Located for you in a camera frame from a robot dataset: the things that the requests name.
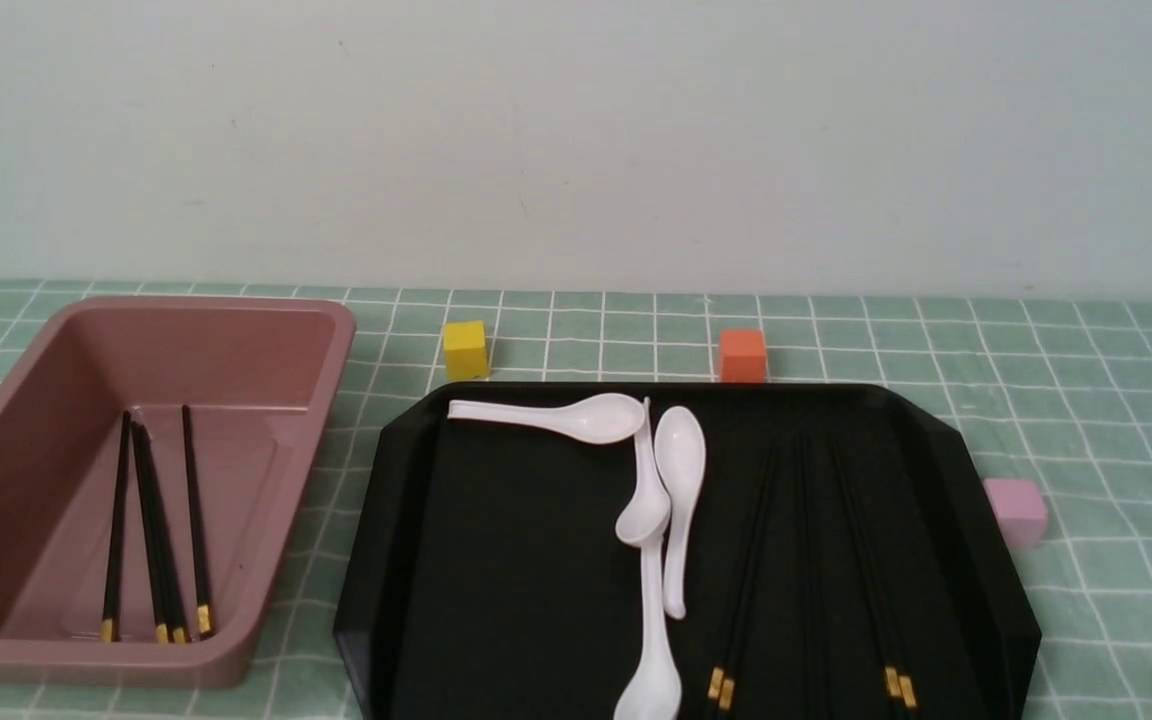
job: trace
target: spoon bowl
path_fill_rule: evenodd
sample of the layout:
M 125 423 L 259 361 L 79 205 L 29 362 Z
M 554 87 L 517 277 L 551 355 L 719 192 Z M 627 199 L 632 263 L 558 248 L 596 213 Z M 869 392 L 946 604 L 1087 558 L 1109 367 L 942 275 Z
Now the spoon bowl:
M 649 538 L 662 536 L 669 524 L 669 493 L 664 491 L 655 465 L 652 447 L 652 419 L 649 410 L 650 397 L 643 399 L 643 425 L 634 433 L 634 458 L 637 480 L 634 497 L 616 518 L 616 537 L 627 546 L 643 547 Z
M 657 423 L 655 457 L 670 503 L 669 544 L 664 556 L 664 611 L 682 620 L 687 615 L 682 598 L 687 537 L 705 478 L 705 433 L 691 410 L 674 406 L 664 411 Z
M 503 406 L 498 402 L 453 400 L 448 419 L 487 420 L 526 425 L 579 439 L 590 445 L 609 445 L 632 435 L 646 419 L 646 411 L 634 397 L 617 392 L 585 397 L 562 407 Z

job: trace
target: table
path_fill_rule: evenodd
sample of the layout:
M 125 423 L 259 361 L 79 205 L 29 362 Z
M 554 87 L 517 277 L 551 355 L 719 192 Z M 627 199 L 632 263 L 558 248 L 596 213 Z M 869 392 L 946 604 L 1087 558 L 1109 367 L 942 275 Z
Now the table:
M 760 328 L 773 382 L 895 389 L 960 429 L 983 477 L 1047 498 L 1047 541 L 1015 555 L 1046 632 L 1025 717 L 1152 717 L 1152 304 L 0 281 L 0 379 L 47 316 L 108 293 L 334 300 L 358 334 L 247 682 L 0 685 L 1 719 L 358 717 L 329 637 L 340 578 L 380 427 L 445 382 L 456 320 L 488 325 L 495 381 L 705 382 L 722 328 Z

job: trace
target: black chopstick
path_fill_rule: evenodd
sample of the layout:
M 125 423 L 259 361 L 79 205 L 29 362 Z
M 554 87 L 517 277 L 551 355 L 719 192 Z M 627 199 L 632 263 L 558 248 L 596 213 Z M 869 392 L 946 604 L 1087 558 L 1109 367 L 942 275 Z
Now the black chopstick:
M 759 479 L 758 500 L 751 507 L 750 518 L 745 523 L 745 537 L 741 538 L 737 562 L 740 583 L 728 591 L 727 600 L 727 647 L 722 661 L 714 666 L 708 676 L 710 700 L 717 705 L 708 706 L 708 715 L 718 717 L 732 712 L 735 702 L 736 676 L 740 674 L 740 661 L 745 647 L 745 635 L 749 629 L 750 609 L 755 605 L 755 585 L 758 583 L 759 564 L 763 556 L 764 538 L 767 537 L 768 508 L 772 506 L 773 487 L 776 486 L 776 464 L 780 461 L 780 447 L 772 446 L 763 465 L 763 477 Z
M 150 510 L 156 523 L 157 556 L 162 579 L 164 619 L 170 629 L 172 642 L 188 643 L 189 631 L 184 624 L 184 602 L 180 600 L 180 578 L 175 555 L 172 552 L 172 533 L 162 505 L 162 488 L 154 464 L 154 454 L 150 448 L 150 433 L 145 425 L 132 425 L 132 435 L 141 438 L 141 447 L 145 448 L 145 469 L 147 488 L 150 488 Z
M 141 493 L 141 524 L 145 529 L 145 560 L 150 569 L 150 598 L 154 604 L 154 638 L 160 644 L 172 642 L 166 617 L 166 593 L 162 578 L 162 562 L 159 559 L 159 532 L 154 499 L 150 488 L 150 470 L 146 467 L 147 446 L 141 437 L 141 424 L 132 423 L 132 447 L 136 450 L 136 487 Z
M 198 497 L 198 467 L 194 455 L 194 415 L 189 406 L 180 407 L 184 427 L 184 482 L 189 493 L 189 537 L 194 541 L 194 588 L 198 606 L 198 638 L 210 638 L 211 574 L 207 571 L 207 546 L 202 532 L 202 501 Z
M 882 662 L 882 688 L 892 700 L 896 717 L 912 717 L 918 711 L 918 698 L 914 694 L 914 680 L 908 674 L 909 666 L 905 665 L 899 628 L 887 606 L 890 598 L 884 588 L 882 575 L 874 558 L 873 539 L 869 537 L 865 525 L 864 510 L 861 507 L 863 500 L 856 492 L 854 478 L 847 472 L 844 450 L 836 442 L 831 442 L 831 446 L 833 468 L 844 501 L 847 526 L 851 530 L 856 564 L 861 569 L 861 578 L 865 585 L 870 626 L 878 643 L 879 662 Z
M 123 528 L 127 518 L 127 441 L 132 415 L 123 410 L 123 427 L 118 433 L 118 469 L 114 471 L 114 515 L 109 521 L 109 560 L 105 562 L 105 611 L 101 614 L 101 642 L 119 642 L 118 612 L 123 593 Z

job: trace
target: black tray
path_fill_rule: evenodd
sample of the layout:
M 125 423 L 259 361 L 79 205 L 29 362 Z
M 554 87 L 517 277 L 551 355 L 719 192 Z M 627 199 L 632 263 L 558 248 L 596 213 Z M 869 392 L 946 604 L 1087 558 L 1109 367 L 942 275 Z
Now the black tray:
M 884 388 L 765 384 L 462 382 L 380 435 L 334 634 L 369 719 L 611 717 L 641 651 L 637 551 L 613 533 L 634 488 L 630 442 L 445 419 L 454 397 L 566 406 L 599 392 L 687 406 L 708 444 L 687 558 L 687 619 L 669 621 L 700 717 L 736 582 L 741 525 L 773 438 L 842 433 L 892 577 L 924 719 L 1020 719 L 1041 632 L 963 439 Z M 790 493 L 781 493 L 788 497 Z M 736 712 L 795 717 L 805 662 L 827 662 L 835 717 L 886 717 L 841 510 L 824 506 L 827 657 L 799 650 L 794 516 L 773 502 Z M 779 564 L 776 558 L 783 558 Z

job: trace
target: plastic tray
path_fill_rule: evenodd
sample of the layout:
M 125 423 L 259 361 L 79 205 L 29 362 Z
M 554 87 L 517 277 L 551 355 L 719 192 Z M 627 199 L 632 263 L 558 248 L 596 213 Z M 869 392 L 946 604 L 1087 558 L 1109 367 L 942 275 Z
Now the plastic tray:
M 879 564 L 901 578 L 890 601 L 920 717 L 1020 717 L 1041 634 L 955 430 L 870 386 L 617 382 L 453 384 L 384 430 L 335 621 L 367 717 L 611 717 L 641 651 L 639 559 L 613 533 L 632 493 L 631 444 L 444 418 L 453 397 L 563 406 L 598 392 L 651 396 L 653 420 L 687 406 L 707 433 L 687 619 L 669 621 L 680 717 L 707 702 L 765 450 L 819 427 L 841 433 L 882 507 L 872 532 Z M 826 662 L 835 717 L 886 717 L 856 670 L 876 659 L 844 515 L 813 516 L 829 650 L 799 650 L 794 516 L 773 502 L 737 712 L 798 717 L 805 664 Z
M 351 341 L 348 310 L 319 301 L 116 297 L 52 318 L 0 386 L 0 680 L 237 683 Z M 194 598 L 182 404 L 195 407 L 218 632 L 152 644 L 132 484 L 124 642 L 96 642 L 128 407 L 154 439 L 187 606 Z

